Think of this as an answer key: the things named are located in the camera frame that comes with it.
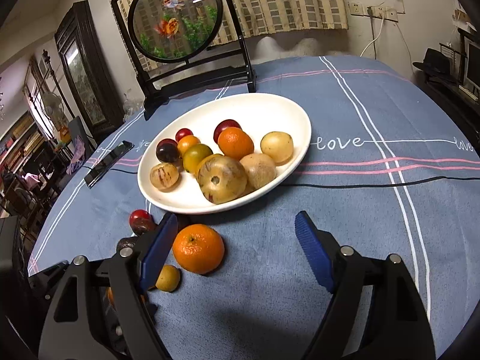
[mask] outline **bolt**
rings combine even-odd
[[[122,257],[128,257],[130,256],[134,250],[131,247],[124,247],[122,250],[120,250],[120,256]]]
[[[402,262],[402,258],[398,254],[391,254],[390,261],[394,264],[400,264]]]
[[[73,263],[76,266],[81,266],[85,262],[85,256],[77,256],[73,259]]]
[[[350,246],[342,246],[340,248],[340,253],[342,253],[344,256],[351,256],[353,254],[354,250]]]

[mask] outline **goldfish picture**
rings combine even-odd
[[[185,1],[185,0],[163,0],[163,6],[165,8],[174,8],[174,9],[180,10],[185,6],[185,4],[182,3],[182,1]]]
[[[162,36],[166,36],[168,39],[173,37],[179,30],[179,21],[174,17],[169,21],[160,20],[159,24],[156,24],[153,29]]]

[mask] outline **oval plate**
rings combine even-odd
[[[277,177],[264,187],[246,196],[223,204],[213,204],[203,197],[195,177],[186,171],[180,173],[176,187],[160,192],[150,183],[150,169],[159,164],[155,156],[157,144],[164,138],[175,138],[181,128],[189,128],[214,153],[221,153],[213,140],[215,127],[225,119],[240,123],[253,140],[255,152],[261,153],[260,141],[271,131],[284,131],[293,138],[293,156],[277,166]],[[311,124],[307,113],[297,103],[269,93],[243,93],[203,104],[166,126],[153,139],[143,154],[138,167],[138,186],[142,194],[154,205],[177,214],[210,214],[230,210],[265,195],[288,177],[302,161],[311,140]]]

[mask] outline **smartphone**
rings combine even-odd
[[[95,165],[88,175],[85,176],[84,180],[88,188],[92,188],[96,183],[98,183],[105,173],[107,173],[107,171],[133,147],[133,143],[124,140],[120,145],[108,153],[102,159],[102,161]]]

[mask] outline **red cherry tomato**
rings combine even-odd
[[[186,137],[187,135],[193,135],[194,133],[191,132],[189,128],[181,128],[180,130],[177,131],[175,134],[175,140],[177,142],[180,142],[180,139],[183,137]]]
[[[213,140],[215,141],[215,143],[218,143],[218,137],[220,133],[223,130],[225,130],[225,128],[228,128],[228,127],[237,127],[240,130],[242,129],[238,124],[238,122],[233,119],[227,119],[227,120],[224,120],[223,122],[220,122],[218,126],[215,128],[215,131],[213,133]]]
[[[133,229],[134,228],[134,220],[137,218],[148,219],[149,221],[153,221],[152,215],[150,215],[145,210],[135,210],[130,214],[130,218],[128,218],[128,224]]]
[[[177,142],[171,138],[162,139],[157,146],[163,145],[164,143],[171,143],[172,145],[177,146]]]

